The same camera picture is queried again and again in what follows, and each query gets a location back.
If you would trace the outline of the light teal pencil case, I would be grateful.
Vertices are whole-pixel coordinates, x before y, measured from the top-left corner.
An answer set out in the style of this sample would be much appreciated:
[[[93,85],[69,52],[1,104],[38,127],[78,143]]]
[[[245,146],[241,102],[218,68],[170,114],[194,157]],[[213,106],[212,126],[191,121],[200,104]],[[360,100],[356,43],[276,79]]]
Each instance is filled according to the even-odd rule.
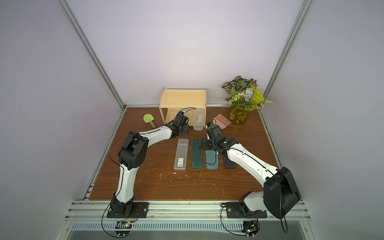
[[[218,154],[213,150],[206,151],[206,166],[209,170],[217,170],[219,167]]]

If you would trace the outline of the dark grey pencil case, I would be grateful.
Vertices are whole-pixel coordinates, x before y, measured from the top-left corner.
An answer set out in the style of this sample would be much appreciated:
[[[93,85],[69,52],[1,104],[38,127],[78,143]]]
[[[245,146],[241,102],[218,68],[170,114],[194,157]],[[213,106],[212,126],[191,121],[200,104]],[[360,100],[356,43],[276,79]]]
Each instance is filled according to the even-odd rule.
[[[228,157],[223,157],[224,168],[225,169],[235,169],[237,164],[231,161]]]

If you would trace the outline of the dark green pencil case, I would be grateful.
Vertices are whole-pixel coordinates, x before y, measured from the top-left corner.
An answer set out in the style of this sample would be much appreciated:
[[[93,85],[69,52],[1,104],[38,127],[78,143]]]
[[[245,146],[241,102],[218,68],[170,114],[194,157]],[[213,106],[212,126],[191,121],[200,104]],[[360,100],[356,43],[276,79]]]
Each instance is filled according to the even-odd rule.
[[[192,169],[203,168],[203,152],[199,148],[198,139],[191,141],[191,167]]]

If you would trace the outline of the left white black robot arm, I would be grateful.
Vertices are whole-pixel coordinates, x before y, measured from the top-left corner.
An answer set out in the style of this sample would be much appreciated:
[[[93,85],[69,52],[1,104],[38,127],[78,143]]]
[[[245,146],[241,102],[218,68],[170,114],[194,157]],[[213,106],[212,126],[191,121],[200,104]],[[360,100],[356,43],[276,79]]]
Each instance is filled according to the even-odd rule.
[[[150,146],[164,140],[187,135],[189,118],[178,112],[170,122],[146,132],[129,132],[118,150],[120,178],[110,203],[110,217],[128,217],[134,212],[134,184],[139,167],[146,159]]]

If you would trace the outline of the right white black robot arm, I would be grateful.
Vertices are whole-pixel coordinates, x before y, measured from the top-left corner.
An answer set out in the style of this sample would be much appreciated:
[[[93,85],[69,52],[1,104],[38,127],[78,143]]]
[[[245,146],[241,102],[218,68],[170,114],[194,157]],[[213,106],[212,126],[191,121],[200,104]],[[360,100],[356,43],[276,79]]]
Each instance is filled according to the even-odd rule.
[[[227,138],[218,125],[207,128],[207,143],[224,159],[239,165],[263,187],[263,193],[249,192],[239,200],[239,209],[244,216],[256,211],[268,210],[279,220],[302,199],[292,172],[286,168],[272,166],[249,152],[239,141]]]

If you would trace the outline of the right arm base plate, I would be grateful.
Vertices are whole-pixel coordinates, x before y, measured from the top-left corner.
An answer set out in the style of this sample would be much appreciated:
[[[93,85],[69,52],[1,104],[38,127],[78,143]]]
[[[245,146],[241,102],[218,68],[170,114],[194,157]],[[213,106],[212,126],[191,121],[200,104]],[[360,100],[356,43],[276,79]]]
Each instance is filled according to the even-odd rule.
[[[245,204],[239,202],[226,202],[221,203],[221,207],[226,211],[227,218],[229,219],[266,219],[267,212],[263,210],[251,211]]]

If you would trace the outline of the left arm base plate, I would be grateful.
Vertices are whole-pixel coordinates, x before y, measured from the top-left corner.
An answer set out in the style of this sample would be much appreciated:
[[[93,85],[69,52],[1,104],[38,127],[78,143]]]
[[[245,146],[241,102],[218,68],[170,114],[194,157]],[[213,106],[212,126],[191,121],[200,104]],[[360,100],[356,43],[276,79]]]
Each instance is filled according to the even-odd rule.
[[[107,218],[146,218],[148,209],[148,202],[112,202],[107,210]]]

